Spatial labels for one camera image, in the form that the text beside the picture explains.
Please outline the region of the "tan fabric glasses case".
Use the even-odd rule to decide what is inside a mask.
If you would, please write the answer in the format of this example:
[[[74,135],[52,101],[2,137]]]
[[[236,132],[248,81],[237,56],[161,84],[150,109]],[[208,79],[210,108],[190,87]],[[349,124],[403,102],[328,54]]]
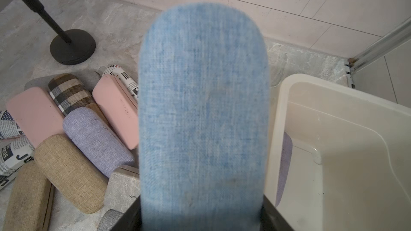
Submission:
[[[34,161],[48,180],[78,210],[93,214],[104,207],[108,178],[65,135],[41,142]]]

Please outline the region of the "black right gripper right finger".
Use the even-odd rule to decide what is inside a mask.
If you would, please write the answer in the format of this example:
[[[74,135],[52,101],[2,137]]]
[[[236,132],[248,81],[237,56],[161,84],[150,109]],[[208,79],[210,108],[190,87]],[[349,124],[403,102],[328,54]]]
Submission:
[[[294,231],[265,195],[261,208],[261,231]]]

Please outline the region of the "cream plastic storage box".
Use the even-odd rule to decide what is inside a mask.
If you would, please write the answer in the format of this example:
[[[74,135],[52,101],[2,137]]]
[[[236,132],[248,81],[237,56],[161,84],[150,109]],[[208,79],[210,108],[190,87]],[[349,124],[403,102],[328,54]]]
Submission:
[[[411,228],[411,110],[305,74],[272,87],[265,196],[296,231]]]

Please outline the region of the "blue fabric glasses case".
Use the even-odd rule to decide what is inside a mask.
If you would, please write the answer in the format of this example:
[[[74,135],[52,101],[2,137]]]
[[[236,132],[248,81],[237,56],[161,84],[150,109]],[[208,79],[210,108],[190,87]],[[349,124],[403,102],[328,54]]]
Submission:
[[[270,74],[255,22],[217,3],[163,12],[139,56],[145,231],[257,231]]]

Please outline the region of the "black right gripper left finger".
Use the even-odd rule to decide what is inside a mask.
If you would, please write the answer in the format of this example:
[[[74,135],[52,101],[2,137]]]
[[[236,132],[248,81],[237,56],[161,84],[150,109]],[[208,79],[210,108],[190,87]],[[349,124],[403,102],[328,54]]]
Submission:
[[[139,196],[123,216],[115,223],[111,231],[141,230],[141,197]]]

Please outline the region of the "light grey rectangular glasses case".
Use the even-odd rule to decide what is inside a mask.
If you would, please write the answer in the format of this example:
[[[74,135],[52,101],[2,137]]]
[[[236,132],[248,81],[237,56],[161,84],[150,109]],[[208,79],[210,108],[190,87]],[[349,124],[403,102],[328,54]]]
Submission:
[[[128,165],[121,165],[110,175],[104,206],[125,213],[140,194],[139,170]]]

